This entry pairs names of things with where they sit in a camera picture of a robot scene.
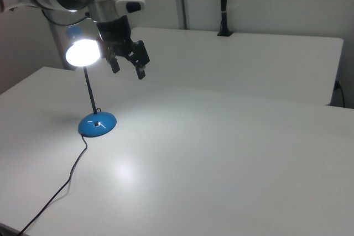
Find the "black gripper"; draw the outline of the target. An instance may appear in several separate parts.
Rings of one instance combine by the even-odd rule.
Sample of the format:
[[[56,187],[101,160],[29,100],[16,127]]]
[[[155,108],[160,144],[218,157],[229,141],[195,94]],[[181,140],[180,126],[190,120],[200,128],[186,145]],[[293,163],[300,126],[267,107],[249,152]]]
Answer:
[[[145,66],[150,62],[144,42],[133,42],[126,15],[111,22],[97,23],[100,39],[96,39],[102,58],[116,74],[120,70],[116,56],[124,57],[134,67],[139,80],[145,78]]]

